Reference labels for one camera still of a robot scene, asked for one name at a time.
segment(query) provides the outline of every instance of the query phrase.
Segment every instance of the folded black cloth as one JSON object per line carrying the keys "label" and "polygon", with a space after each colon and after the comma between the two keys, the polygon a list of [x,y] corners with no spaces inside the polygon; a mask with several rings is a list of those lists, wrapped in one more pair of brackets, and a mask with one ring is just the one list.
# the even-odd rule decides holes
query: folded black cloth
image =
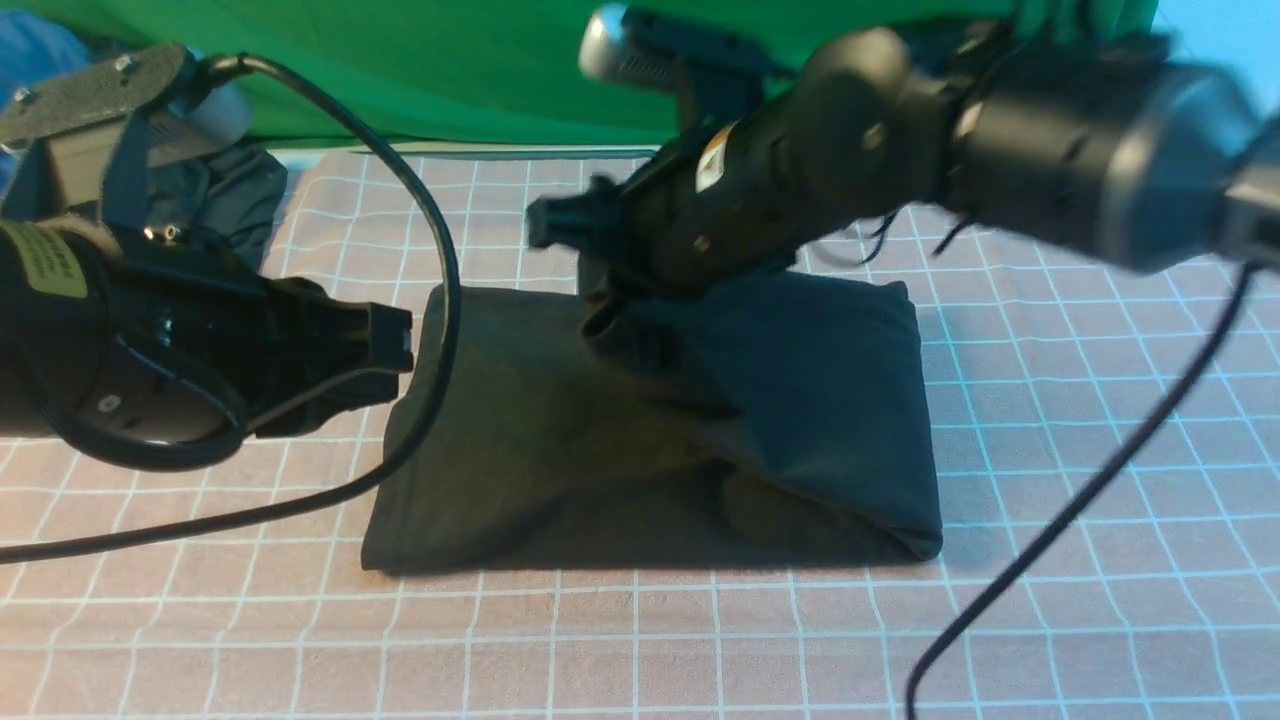
{"label": "folded black cloth", "polygon": [[[388,574],[916,562],[941,550],[915,311],[901,283],[744,278],[698,304],[465,288],[453,384],[378,491]],[[402,442],[436,363],[388,423]]]}

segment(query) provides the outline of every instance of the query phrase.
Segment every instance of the grid mat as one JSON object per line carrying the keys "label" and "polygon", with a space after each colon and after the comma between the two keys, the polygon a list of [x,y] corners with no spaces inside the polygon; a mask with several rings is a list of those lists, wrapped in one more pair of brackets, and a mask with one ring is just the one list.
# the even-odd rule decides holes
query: grid mat
{"label": "grid mat", "polygon": [[[572,292],[520,250],[521,210],[636,163],[416,161],[463,279]],[[433,238],[378,161],[293,177],[269,274],[421,310]],[[890,720],[934,633],[1130,432],[1196,350],[1230,269],[1146,279],[913,208],[869,269],[852,228],[803,268],[902,281],[918,305],[943,560],[829,573],[485,573],[358,566],[371,509],[108,556],[0,568],[0,716]],[[927,720],[1280,717],[1280,284],[1087,519],[928,675]],[[148,475],[52,441],[0,446],[0,542],[284,500],[374,466],[389,407]]]}

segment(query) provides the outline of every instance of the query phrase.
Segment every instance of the black cable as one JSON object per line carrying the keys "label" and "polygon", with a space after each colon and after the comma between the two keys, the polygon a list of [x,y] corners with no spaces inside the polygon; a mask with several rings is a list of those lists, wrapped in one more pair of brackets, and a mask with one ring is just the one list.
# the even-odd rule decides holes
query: black cable
{"label": "black cable", "polygon": [[946,252],[947,247],[951,247],[951,243],[955,242],[957,237],[960,237],[960,233],[972,228],[973,225],[974,225],[973,218],[961,219],[951,228],[951,232],[948,232],[947,236],[942,238],[942,242],[940,242],[938,246],[933,249],[933,252],[929,252],[929,256],[940,258],[943,252]]}
{"label": "black cable", "polygon": [[156,525],[140,530],[125,530],[105,536],[78,538],[72,541],[58,541],[36,544],[23,544],[17,547],[0,548],[0,565],[14,562],[33,562],[40,560],[55,560],[61,557],[76,557],[82,555],[95,555],[110,552],[140,544],[169,542],[192,536],[220,533],[271,523],[315,512],[326,507],[340,505],[376,488],[392,473],[398,470],[410,456],[417,450],[422,439],[431,430],[435,419],[440,414],[444,404],[444,395],[453,374],[453,363],[458,348],[458,325],[461,322],[462,281],[458,275],[458,259],[453,249],[453,237],[445,224],[440,208],[435,204],[430,191],[422,184],[421,178],[408,167],[403,158],[390,147],[376,132],[366,126],[351,110],[343,108],[326,92],[312,85],[306,78],[294,72],[278,65],[270,60],[253,55],[211,58],[206,63],[206,69],[216,85],[229,82],[237,77],[250,73],[262,73],[271,77],[280,85],[297,92],[320,110],[337,120],[352,136],[369,146],[369,150],[380,160],[387,163],[392,173],[404,183],[408,193],[417,202],[417,206],[426,215],[426,222],[435,234],[436,252],[440,258],[440,268],[444,278],[444,323],[440,327],[439,364],[435,366],[434,377],[429,386],[426,400],[419,410],[417,419],[410,427],[403,442],[401,442],[389,457],[383,460],[378,468],[351,480],[349,483],[323,491],[307,497],[255,507],[241,512],[228,512],[210,518],[197,518],[180,523]]}
{"label": "black cable", "polygon": [[881,250],[884,250],[884,240],[888,238],[888,228],[890,225],[893,224],[893,220],[897,219],[899,213],[901,213],[901,210],[893,210],[888,215],[884,215],[884,219],[881,220],[879,227],[876,228],[876,232],[872,233],[872,237],[876,238],[876,247],[872,247],[872,251],[868,252],[867,256],[863,258],[861,260],[851,263],[847,259],[828,251],[826,247],[822,246],[822,243],[818,242],[809,246],[809,249],[813,251],[815,258],[835,268],[846,268],[846,269],[861,268],[863,265],[867,265],[872,260],[879,258]]}
{"label": "black cable", "polygon": [[1172,415],[1178,404],[1187,397],[1192,387],[1199,380],[1204,369],[1221,350],[1222,343],[1226,341],[1235,327],[1235,322],[1240,315],[1240,307],[1244,305],[1244,297],[1249,292],[1249,286],[1253,282],[1253,275],[1257,273],[1258,268],[1253,264],[1248,264],[1240,268],[1239,279],[1235,283],[1235,290],[1231,292],[1231,299],[1228,301],[1226,306],[1222,309],[1221,315],[1219,315],[1217,325],[1210,334],[1208,340],[1204,341],[1204,346],[1196,355],[1192,363],[1183,372],[1181,378],[1174,384],[1172,388],[1165,395],[1165,397],[1152,409],[1147,419],[1143,420],[1142,425],[1134,430],[1129,439],[1125,441],[1120,450],[1117,450],[1106,465],[1103,465],[1096,475],[1089,480],[1084,488],[1080,489],[1070,502],[1053,518],[1053,520],[1044,527],[1043,530],[1036,539],[1027,546],[1027,550],[1021,552],[1012,562],[1005,568],[995,580],[991,582],[986,589],[982,591],[973,602],[969,603],[964,611],[951,621],[950,625],[943,629],[933,643],[924,651],[920,659],[915,662],[915,667],[911,669],[910,676],[906,679],[906,720],[916,720],[915,710],[915,697],[920,689],[920,680],[924,679],[924,674],[928,673],[929,667],[937,662],[938,657],[948,647],[951,647],[955,641],[960,638],[966,629],[969,629],[973,623],[982,616],[987,609],[991,607],[996,600],[1000,598],[1015,582],[1021,577],[1044,551],[1048,550],[1051,544],[1075,521],[1076,518],[1084,512],[1085,509],[1098,497],[1098,495],[1107,488],[1108,484],[1120,474],[1125,465],[1147,445],[1147,442],[1156,434],[1160,425]]}

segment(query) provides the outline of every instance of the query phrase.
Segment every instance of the blue fabric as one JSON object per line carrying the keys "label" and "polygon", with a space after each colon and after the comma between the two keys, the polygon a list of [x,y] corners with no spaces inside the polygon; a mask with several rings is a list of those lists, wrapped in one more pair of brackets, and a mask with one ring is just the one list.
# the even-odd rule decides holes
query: blue fabric
{"label": "blue fabric", "polygon": [[[70,31],[31,13],[0,10],[0,109],[19,87],[29,87],[88,67],[90,53]],[[0,195],[18,161],[0,151]]]}

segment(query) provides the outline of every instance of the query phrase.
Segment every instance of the yellow label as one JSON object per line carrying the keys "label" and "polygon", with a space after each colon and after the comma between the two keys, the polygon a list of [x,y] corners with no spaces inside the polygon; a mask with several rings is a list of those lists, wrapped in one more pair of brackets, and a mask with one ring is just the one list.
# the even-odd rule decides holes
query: yellow label
{"label": "yellow label", "polygon": [[726,126],[703,149],[703,156],[698,159],[698,169],[694,170],[694,192],[701,192],[724,177],[724,152],[728,145],[728,133],[733,132],[733,126],[736,124],[731,123]]}
{"label": "yellow label", "polygon": [[84,270],[58,233],[20,223],[0,223],[0,231],[18,249],[31,290],[76,300],[88,297]]}

